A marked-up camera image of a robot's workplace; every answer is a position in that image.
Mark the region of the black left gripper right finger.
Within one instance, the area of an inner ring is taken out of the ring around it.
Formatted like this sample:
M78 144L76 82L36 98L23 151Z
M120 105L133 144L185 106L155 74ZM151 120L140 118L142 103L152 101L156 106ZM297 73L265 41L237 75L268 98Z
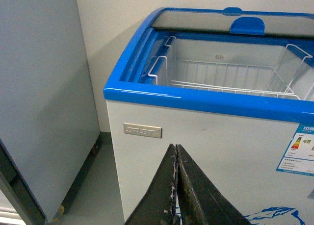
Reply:
M184 225L249 225L182 145L178 153L178 199Z

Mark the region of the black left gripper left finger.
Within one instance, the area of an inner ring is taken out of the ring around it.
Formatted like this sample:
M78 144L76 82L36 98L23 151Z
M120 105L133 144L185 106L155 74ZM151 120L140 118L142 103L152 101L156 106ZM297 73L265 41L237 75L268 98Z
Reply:
M145 195L125 221L126 225L179 225L176 214L178 152L170 144Z

